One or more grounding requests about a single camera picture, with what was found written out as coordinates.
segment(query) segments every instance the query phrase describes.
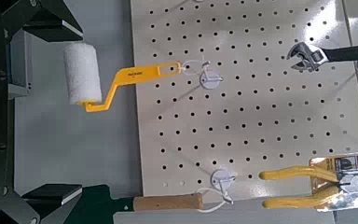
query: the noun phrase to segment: black metal frame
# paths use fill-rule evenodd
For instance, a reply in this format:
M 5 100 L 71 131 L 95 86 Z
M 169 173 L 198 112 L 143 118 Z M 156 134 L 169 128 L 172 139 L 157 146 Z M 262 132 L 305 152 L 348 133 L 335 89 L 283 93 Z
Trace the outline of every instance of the black metal frame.
M 13 135 L 13 114 L 8 108 L 13 112 L 14 105 L 7 97 L 6 45 L 21 28 L 48 42 L 83 39 L 80 25 L 62 0 L 0 0 L 0 202 L 4 199 L 7 165 L 13 164 L 12 153 L 7 152 L 8 144 L 12 144 L 12 138 L 8 138 Z

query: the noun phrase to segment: yellow roller handle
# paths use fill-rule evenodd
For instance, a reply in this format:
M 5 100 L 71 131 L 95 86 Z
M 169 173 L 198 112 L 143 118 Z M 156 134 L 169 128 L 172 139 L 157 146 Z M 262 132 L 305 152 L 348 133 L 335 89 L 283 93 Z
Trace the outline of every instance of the yellow roller handle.
M 292 166 L 276 171 L 266 171 L 260 173 L 259 177 L 264 180 L 280 180 L 301 175 L 308 175 L 331 182 L 338 182 L 337 175 L 335 173 L 314 166 Z
M 337 186 L 324 189 L 309 197 L 303 198 L 271 198 L 263 202 L 263 207 L 267 209 L 277 208 L 312 208 L 328 202 L 339 194 Z
M 116 73 L 115 80 L 102 105 L 93 102 L 83 102 L 87 112 L 101 112 L 108 110 L 112 104 L 118 86 L 146 82 L 161 77 L 172 77 L 180 74 L 182 65 L 180 63 L 161 63 L 152 66 L 123 68 Z

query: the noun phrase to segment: pliers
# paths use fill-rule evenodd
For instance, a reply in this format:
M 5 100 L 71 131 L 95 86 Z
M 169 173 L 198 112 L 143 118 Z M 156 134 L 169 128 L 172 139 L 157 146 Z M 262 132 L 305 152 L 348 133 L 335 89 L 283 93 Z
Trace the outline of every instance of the pliers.
M 287 59 L 289 60 L 295 56 L 300 58 L 301 62 L 293 65 L 293 69 L 313 72 L 324 63 L 358 61 L 358 46 L 342 49 L 321 49 L 311 44 L 301 42 L 295 44 L 290 49 Z
M 267 209 L 312 208 L 331 202 L 341 193 L 358 193 L 358 171 L 345 171 L 336 174 L 314 166 L 293 166 L 277 171 L 262 172 L 259 177 L 264 180 L 280 180 L 302 175 L 322 179 L 332 185 L 309 197 L 266 199 L 263 206 Z

